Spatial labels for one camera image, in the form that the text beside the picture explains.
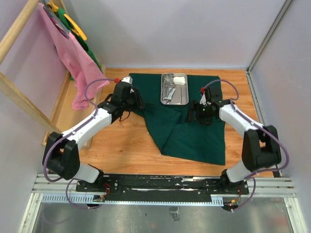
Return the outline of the white gauze roll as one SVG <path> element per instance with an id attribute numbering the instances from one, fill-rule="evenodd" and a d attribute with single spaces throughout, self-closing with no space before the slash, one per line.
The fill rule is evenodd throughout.
<path id="1" fill-rule="evenodd" d="M 185 85 L 187 82 L 187 79 L 185 76 L 175 76 L 173 77 L 173 83 L 176 85 Z"/>

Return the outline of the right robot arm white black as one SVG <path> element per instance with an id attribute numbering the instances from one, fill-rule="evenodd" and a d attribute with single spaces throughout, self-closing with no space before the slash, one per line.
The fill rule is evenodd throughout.
<path id="1" fill-rule="evenodd" d="M 264 126 L 242 112 L 232 99 L 224 100 L 216 86 L 203 87 L 201 99 L 191 101 L 186 122 L 211 125 L 214 118 L 229 124 L 243 138 L 241 160 L 220 176 L 220 188 L 232 194 L 252 173 L 281 162 L 274 126 Z"/>

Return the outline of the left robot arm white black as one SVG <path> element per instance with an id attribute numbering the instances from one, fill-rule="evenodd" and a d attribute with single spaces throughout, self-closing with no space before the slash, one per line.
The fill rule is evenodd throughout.
<path id="1" fill-rule="evenodd" d="M 93 192 L 99 192 L 107 185 L 103 172 L 80 161 L 79 151 L 83 145 L 100 130 L 120 120 L 124 112 L 144 108 L 140 92 L 132 85 L 132 78 L 115 80 L 112 94 L 96 105 L 94 111 L 76 126 L 62 133 L 53 132 L 48 136 L 44 156 L 43 171 L 49 182 L 60 179 L 85 182 Z M 57 174 L 57 179 L 48 177 L 47 171 Z"/>

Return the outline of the steel instrument tray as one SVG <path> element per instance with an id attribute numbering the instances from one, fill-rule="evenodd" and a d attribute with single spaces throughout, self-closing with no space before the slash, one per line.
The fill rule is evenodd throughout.
<path id="1" fill-rule="evenodd" d="M 175 88 L 175 92 L 173 95 L 173 98 L 171 100 L 163 100 L 162 99 L 162 80 L 165 74 L 172 74 L 173 77 L 175 76 L 185 76 L 187 79 L 187 82 L 185 85 L 176 85 L 173 83 L 171 88 Z M 182 105 L 187 105 L 189 102 L 189 89 L 188 89 L 188 77 L 184 73 L 164 73 L 161 75 L 161 103 L 164 105 L 181 105 L 180 104 L 180 86 L 183 86 L 184 88 L 184 102 Z"/>

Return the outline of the dark green surgical cloth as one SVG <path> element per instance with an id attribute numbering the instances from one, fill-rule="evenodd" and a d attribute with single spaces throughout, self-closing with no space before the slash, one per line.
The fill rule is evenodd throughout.
<path id="1" fill-rule="evenodd" d="M 161 74 L 131 73 L 133 86 L 145 103 L 135 113 L 144 118 L 147 130 L 161 154 L 215 165 L 225 165 L 225 123 L 186 122 L 190 105 L 164 105 L 160 101 Z"/>

